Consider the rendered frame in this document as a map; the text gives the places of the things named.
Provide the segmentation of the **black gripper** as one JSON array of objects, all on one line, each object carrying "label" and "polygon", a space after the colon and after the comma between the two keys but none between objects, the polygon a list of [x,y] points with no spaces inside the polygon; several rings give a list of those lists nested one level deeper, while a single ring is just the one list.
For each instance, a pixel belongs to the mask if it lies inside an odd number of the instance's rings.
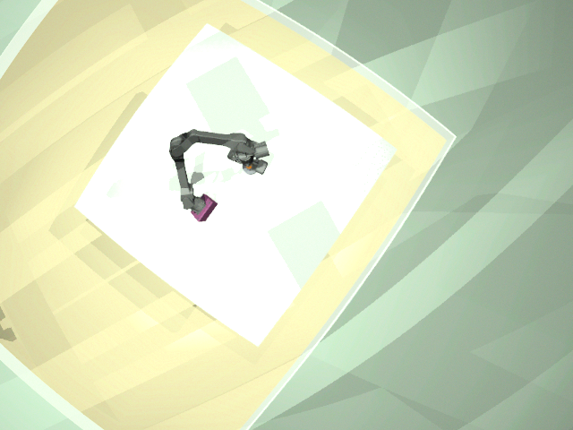
[{"label": "black gripper", "polygon": [[[233,154],[235,151],[230,150],[230,152],[227,154],[227,158],[234,161],[233,158]],[[236,160],[235,161],[238,164],[242,164],[244,166],[247,167],[251,167],[251,171],[256,171],[257,173],[263,175],[265,172],[266,167],[268,166],[268,162],[264,161],[264,160],[259,160],[259,159],[254,159],[254,156],[252,156],[252,161],[249,163],[243,163],[241,162],[241,160]]]}]

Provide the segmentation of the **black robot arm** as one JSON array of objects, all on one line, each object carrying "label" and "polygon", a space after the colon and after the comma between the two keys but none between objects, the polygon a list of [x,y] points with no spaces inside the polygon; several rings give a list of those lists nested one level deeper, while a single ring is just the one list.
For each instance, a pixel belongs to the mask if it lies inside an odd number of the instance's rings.
[{"label": "black robot arm", "polygon": [[199,214],[206,206],[205,201],[194,195],[192,183],[188,181],[186,174],[186,165],[184,162],[184,153],[188,151],[196,142],[220,145],[228,147],[233,154],[234,161],[241,160],[243,163],[269,156],[269,150],[266,142],[252,141],[244,133],[211,133],[206,131],[197,131],[192,129],[189,132],[182,133],[170,141],[169,155],[175,162],[178,181],[181,186],[180,202],[183,203],[185,210],[192,210]]}]

